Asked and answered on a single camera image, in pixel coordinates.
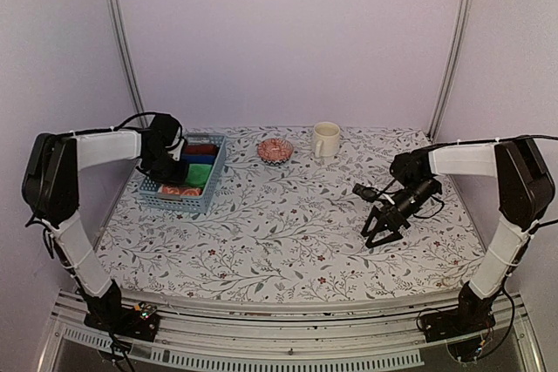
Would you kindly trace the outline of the orange rabbit print towel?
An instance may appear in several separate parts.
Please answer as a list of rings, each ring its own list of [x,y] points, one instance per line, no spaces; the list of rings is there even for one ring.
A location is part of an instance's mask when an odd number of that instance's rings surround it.
[[[179,199],[180,197],[199,197],[203,194],[200,187],[191,186],[168,186],[160,187],[157,195],[163,199]]]

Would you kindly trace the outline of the green microfibre towel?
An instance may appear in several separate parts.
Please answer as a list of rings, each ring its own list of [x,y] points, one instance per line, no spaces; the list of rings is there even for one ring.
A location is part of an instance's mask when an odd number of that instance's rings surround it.
[[[185,185],[203,188],[207,184],[212,170],[213,166],[209,164],[190,164],[185,178]]]

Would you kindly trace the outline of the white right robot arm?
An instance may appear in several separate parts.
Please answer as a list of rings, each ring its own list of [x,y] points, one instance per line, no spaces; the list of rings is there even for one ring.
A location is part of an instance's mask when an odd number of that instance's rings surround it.
[[[533,234],[555,198],[555,183],[536,142],[539,134],[504,139],[456,141],[403,152],[391,163],[388,186],[354,185],[352,192],[375,203],[361,231],[368,248],[400,240],[401,229],[422,205],[441,192],[440,176],[489,177],[497,181],[498,224],[487,252],[464,286],[479,300],[497,295],[515,270]]]

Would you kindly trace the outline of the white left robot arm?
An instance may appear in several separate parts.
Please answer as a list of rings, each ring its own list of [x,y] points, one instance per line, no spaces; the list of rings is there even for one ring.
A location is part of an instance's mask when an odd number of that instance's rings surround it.
[[[146,128],[120,125],[59,134],[40,133],[34,140],[22,196],[31,224],[44,227],[48,245],[60,251],[65,268],[85,294],[102,298],[115,286],[92,249],[79,214],[78,176],[89,167],[133,160],[149,179],[179,185],[188,165],[180,158],[183,127],[167,113],[149,112]]]

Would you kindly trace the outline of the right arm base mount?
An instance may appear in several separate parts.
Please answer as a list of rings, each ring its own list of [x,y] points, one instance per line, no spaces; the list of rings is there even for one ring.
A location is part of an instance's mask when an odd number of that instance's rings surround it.
[[[428,309],[418,316],[418,330],[427,342],[437,342],[457,336],[488,330],[495,325],[493,302],[500,290],[487,298],[477,296],[468,281],[459,291],[458,306],[449,310]]]

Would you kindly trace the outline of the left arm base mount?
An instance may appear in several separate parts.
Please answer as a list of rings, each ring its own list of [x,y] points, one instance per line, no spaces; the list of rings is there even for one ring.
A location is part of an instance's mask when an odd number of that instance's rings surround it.
[[[133,308],[122,304],[122,293],[115,281],[101,296],[92,296],[83,288],[79,294],[87,306],[84,324],[105,331],[109,335],[130,337],[154,342],[160,325],[160,316],[153,304],[139,302]]]

